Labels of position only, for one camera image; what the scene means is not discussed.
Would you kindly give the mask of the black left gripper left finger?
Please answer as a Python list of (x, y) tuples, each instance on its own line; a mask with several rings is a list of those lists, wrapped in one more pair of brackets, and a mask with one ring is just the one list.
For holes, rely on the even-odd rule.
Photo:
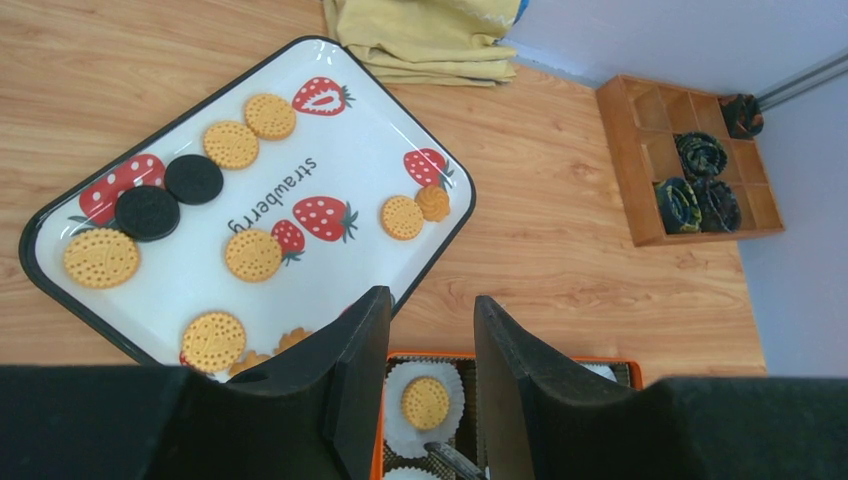
[(367, 479), (392, 298), (373, 286), (327, 326), (225, 383), (183, 369), (148, 479)]

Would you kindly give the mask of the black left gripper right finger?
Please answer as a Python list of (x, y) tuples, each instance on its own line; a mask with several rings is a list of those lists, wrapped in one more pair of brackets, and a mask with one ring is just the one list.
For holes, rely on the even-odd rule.
[(660, 479), (662, 384), (634, 389), (581, 366), (477, 297), (480, 422), (494, 479)]

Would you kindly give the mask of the metal tongs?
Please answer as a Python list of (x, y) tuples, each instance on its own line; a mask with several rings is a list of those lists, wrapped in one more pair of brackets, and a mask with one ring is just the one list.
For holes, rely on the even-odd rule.
[(465, 480), (487, 480), (486, 473), (456, 448), (445, 442), (428, 442), (424, 445), (428, 454)]

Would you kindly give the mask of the orange compartment cookie box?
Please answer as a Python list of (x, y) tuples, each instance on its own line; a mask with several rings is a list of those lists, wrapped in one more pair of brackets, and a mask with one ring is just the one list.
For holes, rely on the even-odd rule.
[[(576, 357), (575, 362), (597, 374), (633, 389), (643, 387), (642, 371), (638, 363), (630, 360), (604, 357)], [(392, 351), (388, 354), (386, 371), (409, 362), (448, 364), (455, 368), (463, 392), (461, 415), (457, 430), (448, 438), (448, 445), (456, 448), (482, 470), (488, 468), (486, 449), (477, 419), (476, 363), (472, 353)], [(438, 460), (425, 456), (406, 458), (393, 450), (384, 440), (384, 429), (378, 429), (372, 459), (371, 477), (382, 479), (393, 470), (422, 470), (436, 479), (457, 479), (458, 474)]]

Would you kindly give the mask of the white strawberry tray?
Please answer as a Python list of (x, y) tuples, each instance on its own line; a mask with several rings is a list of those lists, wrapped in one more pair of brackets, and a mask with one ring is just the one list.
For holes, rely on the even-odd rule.
[[(213, 124), (242, 121), (254, 95), (296, 102), (316, 90), (321, 114), (297, 102), (286, 139), (261, 141), (249, 167), (223, 172), (221, 193), (182, 205), (167, 237), (138, 243), (141, 264), (125, 283), (84, 287), (63, 266), (74, 237), (115, 226), (116, 196), (127, 187), (164, 187), (165, 167), (202, 154)], [(392, 196), (415, 201), (443, 188), (450, 214), (424, 219), (412, 240), (390, 237), (380, 212)], [(476, 202), (467, 169), (346, 48), (300, 37), (195, 105), (39, 210), (19, 241), (34, 285), (143, 365), (178, 365), (186, 326), (209, 311), (234, 315), (247, 349), (269, 354), (284, 333), (317, 331), (375, 285), (399, 310), (470, 218)], [(226, 266), (237, 233), (259, 229), (282, 249), (268, 280), (246, 282)]]

